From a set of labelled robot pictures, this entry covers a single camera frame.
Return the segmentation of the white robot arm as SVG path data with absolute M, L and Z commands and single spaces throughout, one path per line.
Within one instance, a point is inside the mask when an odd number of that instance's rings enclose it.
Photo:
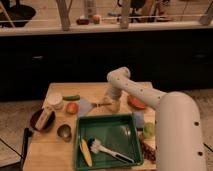
M 123 91 L 155 111 L 156 171 L 207 171 L 200 112 L 182 92 L 164 92 L 130 79 L 121 67 L 107 74 L 107 95 L 118 100 Z

